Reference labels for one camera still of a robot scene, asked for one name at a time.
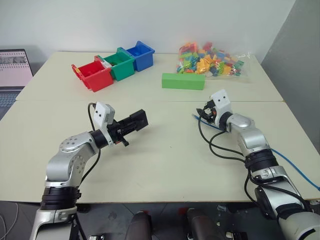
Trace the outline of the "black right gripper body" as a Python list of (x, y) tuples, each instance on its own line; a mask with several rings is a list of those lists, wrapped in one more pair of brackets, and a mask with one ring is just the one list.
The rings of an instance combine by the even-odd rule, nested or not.
[(216, 105), (213, 100), (209, 100), (206, 105), (203, 107), (205, 113), (209, 115), (208, 124), (214, 124), (217, 116)]

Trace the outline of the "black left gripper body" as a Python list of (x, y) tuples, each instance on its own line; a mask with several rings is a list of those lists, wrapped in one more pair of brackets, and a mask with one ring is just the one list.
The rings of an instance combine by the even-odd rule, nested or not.
[(112, 124), (107, 125), (107, 131), (114, 144), (123, 143), (125, 147), (129, 145), (129, 142), (125, 139), (125, 136), (129, 134), (129, 128), (124, 120), (114, 120)]

